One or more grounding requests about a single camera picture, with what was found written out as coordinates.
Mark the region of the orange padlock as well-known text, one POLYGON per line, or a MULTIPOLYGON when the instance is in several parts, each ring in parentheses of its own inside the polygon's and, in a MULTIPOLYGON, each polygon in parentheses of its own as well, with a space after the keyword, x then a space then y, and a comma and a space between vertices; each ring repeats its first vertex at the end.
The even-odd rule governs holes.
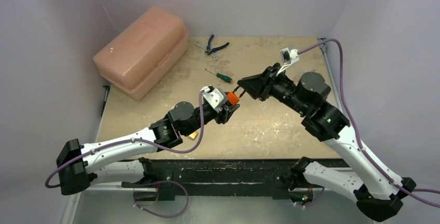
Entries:
POLYGON ((232 91, 227 93, 227 101, 231 106, 235 106, 239 103, 240 98, 245 94, 245 92, 246 91, 242 87, 236 86, 232 91))

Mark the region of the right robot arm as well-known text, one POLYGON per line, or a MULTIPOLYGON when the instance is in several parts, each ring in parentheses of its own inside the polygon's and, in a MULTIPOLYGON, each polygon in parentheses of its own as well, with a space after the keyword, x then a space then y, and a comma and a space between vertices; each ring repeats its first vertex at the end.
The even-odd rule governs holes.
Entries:
POLYGON ((365 216, 377 222, 394 217, 403 207, 403 198, 415 189, 413 179, 395 174, 356 137, 348 118, 327 101, 331 88, 321 74, 306 72, 294 83, 276 63, 237 84, 255 100, 273 97, 299 113, 306 131, 339 154, 353 170, 353 175, 348 175, 302 157, 291 167, 289 176, 281 176, 290 189, 305 184, 322 186, 353 201, 365 216))

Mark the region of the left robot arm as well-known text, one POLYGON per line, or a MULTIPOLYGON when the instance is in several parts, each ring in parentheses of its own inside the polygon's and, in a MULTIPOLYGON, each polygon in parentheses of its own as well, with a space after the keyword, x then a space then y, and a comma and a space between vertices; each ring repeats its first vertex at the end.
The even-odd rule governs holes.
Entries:
POLYGON ((184 136, 198 131, 202 139, 206 124, 212 120, 217 124, 227 123, 240 106, 233 92, 209 87, 200 91, 198 100, 198 107, 179 102, 162 119, 123 137, 87 144, 77 139, 67 141, 56 159, 57 169, 53 172, 59 179, 56 187, 62 195, 115 181, 149 187, 155 173, 141 159, 133 162, 125 159, 163 150, 179 153, 175 147, 182 144, 184 136))

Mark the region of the brass padlock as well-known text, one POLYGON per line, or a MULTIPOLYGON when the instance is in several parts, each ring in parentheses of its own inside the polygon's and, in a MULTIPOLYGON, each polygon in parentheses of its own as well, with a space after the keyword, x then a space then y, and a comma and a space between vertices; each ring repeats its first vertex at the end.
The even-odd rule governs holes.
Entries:
POLYGON ((197 136, 198 136, 198 132, 193 132, 193 133, 188 135, 188 138, 190 138, 192 140, 195 140, 197 136))

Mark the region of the small silver wrench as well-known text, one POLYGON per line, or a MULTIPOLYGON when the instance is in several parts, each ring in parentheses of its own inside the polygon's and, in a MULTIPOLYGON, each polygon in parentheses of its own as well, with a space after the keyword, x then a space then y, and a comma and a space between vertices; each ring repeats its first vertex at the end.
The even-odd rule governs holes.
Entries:
MULTIPOLYGON (((197 42, 195 43, 195 46, 201 48, 204 52, 207 52, 207 48, 206 48, 206 46, 204 46, 201 42, 197 41, 197 42)), ((209 53, 208 55, 211 56, 211 58, 212 58, 214 61, 217 61, 218 58, 219 58, 219 56, 218 56, 217 54, 215 54, 215 53, 209 53)))

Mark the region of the pink plastic toolbox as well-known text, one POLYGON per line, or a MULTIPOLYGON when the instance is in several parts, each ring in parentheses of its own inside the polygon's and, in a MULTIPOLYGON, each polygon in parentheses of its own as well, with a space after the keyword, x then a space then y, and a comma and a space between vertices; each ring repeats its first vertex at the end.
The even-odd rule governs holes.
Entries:
POLYGON ((181 17, 154 6, 99 51, 93 61, 103 78, 141 100, 186 52, 188 39, 181 17))

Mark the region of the green handled screwdriver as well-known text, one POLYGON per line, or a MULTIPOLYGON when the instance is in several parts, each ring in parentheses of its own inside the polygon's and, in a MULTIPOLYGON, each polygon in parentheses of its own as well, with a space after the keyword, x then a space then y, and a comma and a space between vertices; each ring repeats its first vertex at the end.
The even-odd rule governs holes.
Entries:
POLYGON ((232 78, 229 76, 223 75, 221 73, 216 73, 216 72, 210 71, 208 69, 205 69, 205 70, 211 74, 214 74, 217 78, 219 78, 220 80, 222 80, 226 83, 232 83, 232 78))

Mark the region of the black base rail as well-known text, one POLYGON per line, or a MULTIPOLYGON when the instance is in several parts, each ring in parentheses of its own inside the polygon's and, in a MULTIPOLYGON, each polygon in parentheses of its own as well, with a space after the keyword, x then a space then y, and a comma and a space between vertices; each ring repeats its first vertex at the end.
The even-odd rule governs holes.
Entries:
POLYGON ((171 160, 141 159, 145 176, 124 188, 151 188, 160 201, 174 200, 186 192, 206 197, 293 196, 291 168, 297 159, 171 160))

